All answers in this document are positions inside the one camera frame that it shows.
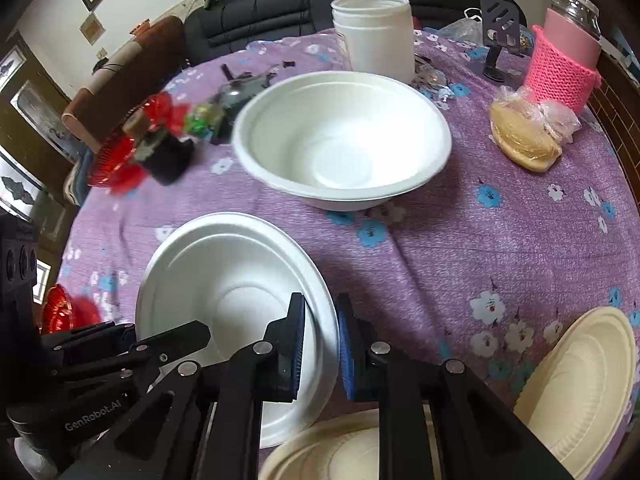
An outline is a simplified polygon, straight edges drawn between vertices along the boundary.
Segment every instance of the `floral tablecloth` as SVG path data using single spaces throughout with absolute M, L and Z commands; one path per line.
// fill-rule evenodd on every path
M 589 309 L 620 308 L 638 338 L 640 219 L 592 114 L 581 113 L 575 142 L 549 171 L 528 173 L 490 135 L 496 87 L 477 75 L 486 49 L 419 30 L 415 49 L 447 75 L 456 95 L 442 102 L 427 92 L 449 123 L 453 149 L 425 186 L 367 211 L 325 212 L 252 179 L 229 146 L 209 146 L 173 186 L 148 178 L 127 196 L 92 190 L 74 223 L 60 283 L 93 298 L 104 319 L 133 321 L 140 278 L 158 245 L 197 216 L 239 211 L 295 239 L 331 293 L 350 293 L 356 314 L 385 340 L 429 362 L 463 359 L 510 406 Z M 528 62 L 503 52 L 498 67 L 519 86 Z M 177 103 L 204 101 L 225 81 L 222 63 L 235 74 L 276 65 L 276 80 L 343 67 L 329 31 L 251 43 L 185 70 L 166 89 Z M 336 400 L 327 413 L 352 409 Z

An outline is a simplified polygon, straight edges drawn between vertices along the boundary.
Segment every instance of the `black sofa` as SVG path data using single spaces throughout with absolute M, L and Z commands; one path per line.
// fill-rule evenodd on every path
M 197 9 L 184 22 L 192 65 L 246 47 L 254 40 L 304 36 L 333 27 L 332 0 L 220 0 Z M 409 0 L 423 27 L 441 28 L 464 16 L 480 0 Z M 520 23 L 526 19 L 520 9 Z

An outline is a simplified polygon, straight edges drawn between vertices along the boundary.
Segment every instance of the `white wall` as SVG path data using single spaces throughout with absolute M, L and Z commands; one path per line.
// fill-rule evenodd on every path
M 155 19 L 182 0 L 103 0 L 94 10 L 105 33 L 90 45 L 80 32 L 89 15 L 82 0 L 34 0 L 18 22 L 18 30 L 44 69 L 69 97 L 91 75 L 104 47 L 108 55 L 128 39 L 129 31 Z

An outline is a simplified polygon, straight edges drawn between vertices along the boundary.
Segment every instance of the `door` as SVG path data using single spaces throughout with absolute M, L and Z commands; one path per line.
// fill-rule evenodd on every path
M 67 104 L 20 34 L 0 46 L 0 206 L 40 227 L 47 288 L 78 212 L 63 192 L 83 147 L 60 121 Z

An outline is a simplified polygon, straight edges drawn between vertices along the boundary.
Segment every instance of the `white paper bowl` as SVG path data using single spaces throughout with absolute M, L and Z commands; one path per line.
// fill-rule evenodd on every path
M 207 366 L 262 339 L 270 321 L 287 315 L 292 292 L 302 292 L 308 304 L 302 374 L 298 400 L 264 403 L 260 446 L 276 446 L 318 418 L 338 372 L 331 296 L 314 263 L 283 231 L 240 213 L 202 216 L 174 231 L 142 278 L 136 332 L 147 338 L 199 320 L 211 340 L 185 359 Z
M 355 211 L 421 186 L 444 167 L 451 134 L 413 88 L 359 72 L 314 72 L 250 101 L 234 125 L 244 168 L 322 209 Z

